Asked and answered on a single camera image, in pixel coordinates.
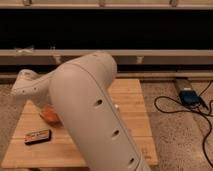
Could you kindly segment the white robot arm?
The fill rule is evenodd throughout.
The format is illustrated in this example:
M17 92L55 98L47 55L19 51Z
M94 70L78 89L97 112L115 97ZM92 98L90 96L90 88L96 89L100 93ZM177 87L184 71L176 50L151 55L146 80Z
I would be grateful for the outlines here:
M90 171L151 171L108 94L116 74L113 57L96 51L43 76L20 71L11 94L47 95Z

